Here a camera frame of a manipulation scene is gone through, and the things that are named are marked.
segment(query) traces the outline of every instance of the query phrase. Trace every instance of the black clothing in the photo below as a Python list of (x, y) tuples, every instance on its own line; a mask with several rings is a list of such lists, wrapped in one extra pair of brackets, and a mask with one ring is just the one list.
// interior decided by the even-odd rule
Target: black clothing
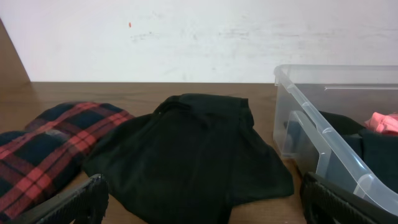
[(326, 112), (321, 114), (374, 175), (398, 193), (398, 136), (375, 133), (343, 115)]
[(227, 223), (232, 206), (294, 192), (253, 125), (247, 99), (171, 96), (107, 134), (83, 168), (148, 223)]

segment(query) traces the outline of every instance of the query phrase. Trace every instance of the red and black plaid fabric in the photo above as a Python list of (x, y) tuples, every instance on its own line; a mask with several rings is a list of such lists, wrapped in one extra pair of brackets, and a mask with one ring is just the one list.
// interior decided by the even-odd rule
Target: red and black plaid fabric
[(0, 223), (64, 188), (95, 143), (131, 118), (107, 103), (62, 103), (24, 131), (0, 134)]

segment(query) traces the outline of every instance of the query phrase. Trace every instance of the pink clothing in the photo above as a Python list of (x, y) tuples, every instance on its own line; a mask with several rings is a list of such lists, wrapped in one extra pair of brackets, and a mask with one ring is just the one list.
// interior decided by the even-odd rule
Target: pink clothing
[(396, 113), (383, 115), (375, 112), (370, 120), (365, 121), (365, 125), (375, 132), (398, 136), (398, 114)]

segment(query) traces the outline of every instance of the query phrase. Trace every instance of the wooden table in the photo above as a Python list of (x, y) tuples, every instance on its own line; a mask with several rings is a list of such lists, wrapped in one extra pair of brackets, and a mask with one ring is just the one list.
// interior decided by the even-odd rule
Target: wooden table
[[(254, 128), (266, 143), (272, 140), (276, 87), (273, 84), (229, 83), (29, 83), (0, 93), (0, 132), (20, 130), (37, 115), (66, 101), (107, 102), (140, 116), (151, 113), (171, 95), (206, 93), (249, 99)], [(294, 178), (295, 193), (233, 208), (229, 223), (305, 223), (300, 204), (300, 177), (293, 161), (284, 164)], [(84, 181), (81, 173), (67, 188)], [(103, 223), (144, 223), (110, 197)]]

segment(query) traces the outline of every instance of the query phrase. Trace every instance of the folded clothes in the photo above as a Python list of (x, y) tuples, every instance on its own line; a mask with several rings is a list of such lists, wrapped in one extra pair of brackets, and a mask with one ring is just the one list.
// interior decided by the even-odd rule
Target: folded clothes
[(368, 130), (343, 115), (321, 114), (381, 182), (398, 193), (398, 136)]
[(398, 136), (398, 114), (383, 115), (375, 112), (365, 124), (372, 131)]
[(0, 223), (63, 189), (97, 141), (131, 118), (107, 103), (62, 103), (0, 134)]
[(253, 130), (248, 100), (171, 96), (108, 133), (83, 169), (144, 221), (228, 223), (242, 203), (293, 194), (292, 176)]

